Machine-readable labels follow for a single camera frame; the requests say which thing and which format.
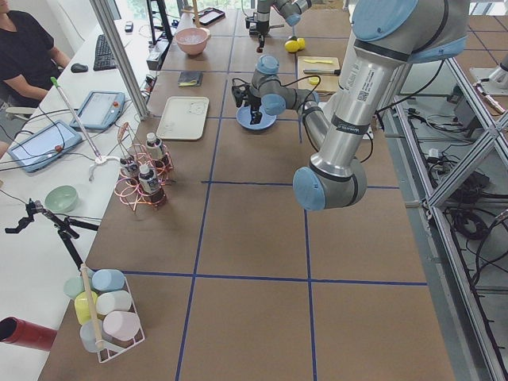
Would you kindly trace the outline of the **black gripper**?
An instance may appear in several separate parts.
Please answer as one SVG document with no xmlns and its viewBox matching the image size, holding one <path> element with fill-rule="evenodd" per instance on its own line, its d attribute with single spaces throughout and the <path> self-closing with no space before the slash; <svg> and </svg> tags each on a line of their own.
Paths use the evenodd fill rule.
<svg viewBox="0 0 508 381">
<path fill-rule="evenodd" d="M 264 49 L 265 36 L 269 31 L 269 21 L 257 21 L 256 31 L 258 32 L 258 49 Z"/>
<path fill-rule="evenodd" d="M 261 99 L 253 93 L 248 94 L 248 104 L 250 105 L 251 120 L 250 125 L 258 125 L 262 120 L 262 113 L 260 112 Z"/>
</svg>

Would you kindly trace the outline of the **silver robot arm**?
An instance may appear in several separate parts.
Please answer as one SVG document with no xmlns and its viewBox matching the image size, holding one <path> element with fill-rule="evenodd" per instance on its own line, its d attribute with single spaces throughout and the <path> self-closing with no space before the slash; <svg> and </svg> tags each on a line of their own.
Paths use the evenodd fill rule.
<svg viewBox="0 0 508 381">
<path fill-rule="evenodd" d="M 270 29 L 270 14 L 274 8 L 289 26 L 297 25 L 302 18 L 302 14 L 311 8 L 311 0 L 266 0 L 258 1 L 256 12 L 254 13 L 254 22 L 258 33 L 259 46 L 257 52 L 264 50 L 265 38 Z"/>
<path fill-rule="evenodd" d="M 284 87 L 279 62 L 259 58 L 248 97 L 252 112 L 295 110 L 318 151 L 293 178 L 294 196 L 306 210 L 351 206 L 367 180 L 356 151 L 397 67 L 460 54 L 466 45 L 467 1 L 358 1 L 336 94 L 319 107 L 311 90 Z"/>
</svg>

